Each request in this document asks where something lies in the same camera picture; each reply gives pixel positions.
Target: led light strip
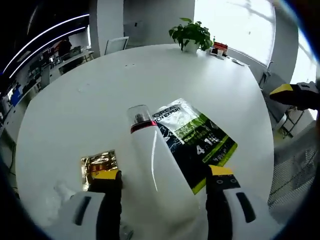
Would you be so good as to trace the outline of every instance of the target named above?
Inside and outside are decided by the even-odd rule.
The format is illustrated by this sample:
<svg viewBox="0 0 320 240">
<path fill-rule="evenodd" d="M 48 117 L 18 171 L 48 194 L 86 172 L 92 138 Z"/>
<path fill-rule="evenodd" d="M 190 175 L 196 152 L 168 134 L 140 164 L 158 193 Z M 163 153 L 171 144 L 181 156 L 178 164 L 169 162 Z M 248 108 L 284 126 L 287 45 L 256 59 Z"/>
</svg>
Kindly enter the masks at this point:
<svg viewBox="0 0 320 240">
<path fill-rule="evenodd" d="M 54 29 L 54 28 L 56 28 L 56 27 L 58 27 L 58 26 L 60 26 L 60 25 L 62 25 L 62 24 L 65 24 L 65 23 L 68 23 L 68 22 L 70 22 L 70 21 L 73 21 L 73 20 L 76 20 L 76 19 L 80 19 L 80 18 L 83 18 L 83 17 L 87 17 L 87 16 L 89 16 L 89 14 L 85 14 L 85 15 L 81 15 L 81 16 L 76 16 L 76 17 L 71 18 L 71 19 L 69 19 L 69 20 L 60 22 L 59 24 L 54 25 L 54 26 L 48 28 L 47 30 L 45 30 L 44 32 L 40 33 L 38 36 L 36 36 L 34 39 L 32 39 L 30 42 L 28 42 L 23 48 L 21 48 L 20 51 L 18 51 L 18 52 L 16 53 L 16 55 L 14 55 L 14 57 L 11 59 L 11 61 L 8 63 L 8 65 L 5 67 L 5 69 L 3 70 L 2 73 L 4 73 L 4 72 L 6 71 L 6 69 L 7 69 L 8 66 L 12 63 L 12 61 L 13 61 L 24 49 L 26 49 L 26 47 L 28 47 L 33 41 L 35 41 L 36 39 L 38 39 L 39 37 L 41 37 L 43 34 L 49 32 L 50 30 L 52 30 L 52 29 Z"/>
<path fill-rule="evenodd" d="M 52 39 L 51 41 L 48 41 L 45 45 L 39 47 L 37 50 L 35 50 L 33 53 L 31 53 L 31 54 L 13 71 L 13 73 L 10 75 L 9 78 L 11 78 L 11 77 L 16 73 L 16 71 L 17 71 L 29 58 L 31 58 L 36 52 L 38 52 L 39 50 L 41 50 L 42 48 L 44 48 L 44 47 L 47 46 L 48 44 L 54 42 L 55 40 L 57 40 L 57 39 L 65 36 L 65 35 L 71 34 L 71 33 L 73 33 L 73 32 L 76 32 L 76 31 L 78 31 L 78 30 L 85 29 L 85 28 L 86 28 L 85 26 L 80 27 L 80 28 L 78 28 L 78 29 L 76 29 L 76 30 L 73 30 L 73 31 L 67 32 L 67 33 L 65 33 L 65 34 L 63 34 L 63 35 L 61 35 L 61 36 L 58 36 L 58 37 L 56 37 L 55 39 Z"/>
</svg>

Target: white round table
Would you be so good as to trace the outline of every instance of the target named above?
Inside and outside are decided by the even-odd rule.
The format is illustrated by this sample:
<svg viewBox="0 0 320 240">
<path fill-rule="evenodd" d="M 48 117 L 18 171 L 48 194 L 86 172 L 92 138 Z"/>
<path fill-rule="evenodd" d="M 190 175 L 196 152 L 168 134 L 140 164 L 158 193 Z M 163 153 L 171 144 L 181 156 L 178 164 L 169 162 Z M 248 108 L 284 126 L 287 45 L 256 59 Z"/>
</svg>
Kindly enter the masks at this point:
<svg viewBox="0 0 320 240">
<path fill-rule="evenodd" d="M 274 143 L 268 110 L 251 71 L 230 59 L 200 50 L 192 55 L 176 44 L 165 44 L 92 60 L 58 78 L 30 102 L 17 140 L 16 180 L 32 219 L 41 226 L 50 224 L 61 201 L 54 190 L 57 182 L 81 191 L 81 157 L 111 149 L 123 175 L 123 215 L 132 214 L 127 194 L 133 184 L 134 150 L 127 109 L 146 104 L 154 113 L 179 98 L 238 143 L 225 166 L 233 169 L 242 187 L 267 201 Z M 206 197 L 204 189 L 197 197 Z M 208 229 L 204 218 L 201 224 Z"/>
</svg>

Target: white flower pot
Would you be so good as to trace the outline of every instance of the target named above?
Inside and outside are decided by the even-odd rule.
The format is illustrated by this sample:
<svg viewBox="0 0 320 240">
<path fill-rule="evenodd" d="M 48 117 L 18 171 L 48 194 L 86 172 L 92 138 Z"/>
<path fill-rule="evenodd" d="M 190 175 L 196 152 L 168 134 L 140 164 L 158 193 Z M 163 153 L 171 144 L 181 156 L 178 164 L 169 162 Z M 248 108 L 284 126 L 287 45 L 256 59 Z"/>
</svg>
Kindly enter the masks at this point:
<svg viewBox="0 0 320 240">
<path fill-rule="evenodd" d="M 197 50 L 199 49 L 200 44 L 197 43 L 195 40 L 189 39 L 189 42 L 186 46 L 183 47 L 183 52 L 196 54 Z"/>
</svg>

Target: bottle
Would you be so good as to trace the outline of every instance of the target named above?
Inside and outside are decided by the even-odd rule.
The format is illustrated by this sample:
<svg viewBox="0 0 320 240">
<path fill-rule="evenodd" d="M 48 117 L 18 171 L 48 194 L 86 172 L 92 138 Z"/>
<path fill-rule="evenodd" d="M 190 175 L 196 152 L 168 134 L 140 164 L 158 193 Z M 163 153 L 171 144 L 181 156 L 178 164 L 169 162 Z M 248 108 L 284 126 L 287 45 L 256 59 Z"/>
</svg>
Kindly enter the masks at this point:
<svg viewBox="0 0 320 240">
<path fill-rule="evenodd" d="M 167 226 L 193 221 L 199 212 L 199 202 L 148 107 L 137 105 L 129 108 L 127 114 L 144 192 L 156 210 L 154 218 L 160 218 Z"/>
</svg>

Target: green leaves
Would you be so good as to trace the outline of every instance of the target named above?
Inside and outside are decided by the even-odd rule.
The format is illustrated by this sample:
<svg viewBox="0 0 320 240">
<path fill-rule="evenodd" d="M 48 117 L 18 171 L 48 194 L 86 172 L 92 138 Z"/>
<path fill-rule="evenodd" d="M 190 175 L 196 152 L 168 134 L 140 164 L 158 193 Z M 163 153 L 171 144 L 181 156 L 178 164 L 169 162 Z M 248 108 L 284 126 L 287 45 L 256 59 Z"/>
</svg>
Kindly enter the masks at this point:
<svg viewBox="0 0 320 240">
<path fill-rule="evenodd" d="M 190 18 L 180 17 L 180 19 L 181 19 L 182 21 L 192 23 L 192 20 L 191 20 Z"/>
<path fill-rule="evenodd" d="M 212 46 L 210 40 L 209 29 L 201 27 L 202 22 L 197 21 L 192 23 L 192 20 L 186 17 L 181 17 L 181 20 L 188 22 L 187 25 L 174 26 L 169 30 L 169 35 L 176 43 L 179 43 L 181 50 L 189 43 L 190 40 L 194 40 L 196 44 L 200 44 L 201 50 L 205 51 Z"/>
</svg>

